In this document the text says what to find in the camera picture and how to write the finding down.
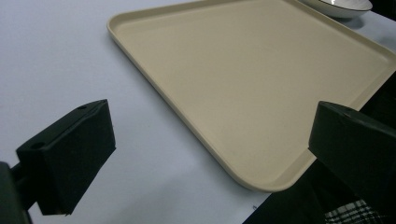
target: plaid fabric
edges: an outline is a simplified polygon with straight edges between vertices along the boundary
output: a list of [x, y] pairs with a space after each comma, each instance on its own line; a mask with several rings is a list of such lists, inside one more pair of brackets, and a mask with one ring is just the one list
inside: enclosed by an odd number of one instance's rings
[[343, 205], [325, 214], [326, 224], [357, 223], [357, 224], [376, 224], [386, 223], [373, 208], [364, 200]]

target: plastic tray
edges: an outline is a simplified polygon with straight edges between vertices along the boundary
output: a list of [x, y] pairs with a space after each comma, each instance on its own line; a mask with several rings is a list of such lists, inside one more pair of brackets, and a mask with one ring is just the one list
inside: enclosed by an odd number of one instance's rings
[[202, 1], [128, 12], [108, 30], [225, 170], [263, 191], [315, 160], [318, 101], [360, 109], [391, 51], [294, 0]]

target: bowl rim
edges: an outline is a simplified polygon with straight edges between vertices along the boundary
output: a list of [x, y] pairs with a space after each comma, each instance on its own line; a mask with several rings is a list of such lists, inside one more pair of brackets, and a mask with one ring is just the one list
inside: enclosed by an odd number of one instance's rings
[[322, 2], [322, 3], [326, 4], [326, 5], [332, 6], [332, 7], [339, 7], [339, 8], [342, 8], [342, 9], [352, 10], [352, 11], [370, 11], [373, 8], [373, 4], [369, 0], [366, 0], [366, 2], [370, 3], [370, 5], [371, 5], [370, 8], [368, 8], [368, 9], [355, 9], [355, 8], [348, 8], [348, 7], [340, 7], [340, 6], [328, 3], [328, 2], [326, 2], [326, 0], [318, 0], [318, 1]]

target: bowl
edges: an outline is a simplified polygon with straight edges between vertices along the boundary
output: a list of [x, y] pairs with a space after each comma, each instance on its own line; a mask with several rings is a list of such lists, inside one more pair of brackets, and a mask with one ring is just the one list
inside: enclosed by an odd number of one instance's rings
[[301, 0], [318, 12], [335, 18], [354, 18], [370, 11], [369, 0]]

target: table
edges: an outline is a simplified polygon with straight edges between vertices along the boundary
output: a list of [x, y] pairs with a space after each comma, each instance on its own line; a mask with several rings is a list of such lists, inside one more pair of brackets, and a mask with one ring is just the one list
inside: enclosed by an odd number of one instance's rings
[[[109, 36], [131, 10], [186, 2], [4, 1], [0, 7], [1, 161], [70, 110], [108, 99], [117, 149], [72, 216], [34, 223], [241, 223], [269, 196], [231, 179]], [[396, 22], [339, 20], [396, 51]]]

